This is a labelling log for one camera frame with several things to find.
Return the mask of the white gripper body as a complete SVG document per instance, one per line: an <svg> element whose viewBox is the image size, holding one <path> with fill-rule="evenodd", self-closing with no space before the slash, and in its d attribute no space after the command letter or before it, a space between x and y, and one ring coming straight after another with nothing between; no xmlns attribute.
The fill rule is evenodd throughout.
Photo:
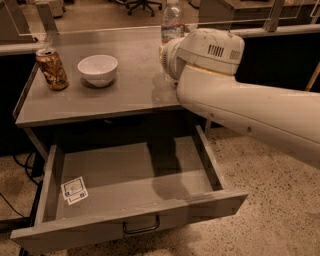
<svg viewBox="0 0 320 256"><path fill-rule="evenodd" d="M184 67L184 61L177 57L177 50L182 42L182 38L169 41L163 46L160 62L164 72L173 80L178 80Z"/></svg>

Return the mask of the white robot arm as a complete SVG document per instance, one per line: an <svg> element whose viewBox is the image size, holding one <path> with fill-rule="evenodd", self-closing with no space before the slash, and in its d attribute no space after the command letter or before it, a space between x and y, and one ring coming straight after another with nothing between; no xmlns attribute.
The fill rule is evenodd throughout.
<svg viewBox="0 0 320 256"><path fill-rule="evenodd" d="M200 28L164 45L163 70L187 110L320 168L320 95L235 79L244 40Z"/></svg>

